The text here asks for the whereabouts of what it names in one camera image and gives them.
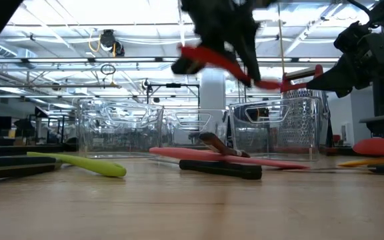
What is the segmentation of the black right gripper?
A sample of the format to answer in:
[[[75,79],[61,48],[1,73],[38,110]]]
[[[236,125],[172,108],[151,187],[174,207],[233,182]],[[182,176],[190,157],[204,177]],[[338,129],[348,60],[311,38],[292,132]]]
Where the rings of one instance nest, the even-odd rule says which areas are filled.
[[[358,21],[342,31],[334,42],[343,54],[327,72],[307,83],[312,90],[336,92],[342,98],[353,88],[362,89],[384,78],[384,36]]]

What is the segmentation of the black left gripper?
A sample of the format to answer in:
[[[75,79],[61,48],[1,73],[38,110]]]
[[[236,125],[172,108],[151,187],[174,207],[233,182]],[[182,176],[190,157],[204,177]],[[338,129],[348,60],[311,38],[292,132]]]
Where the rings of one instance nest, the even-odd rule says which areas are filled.
[[[233,0],[181,0],[181,10],[186,12],[200,36],[200,46],[208,47],[235,62],[242,60],[250,79],[260,82],[255,36],[259,24],[253,18],[255,2],[240,4]]]

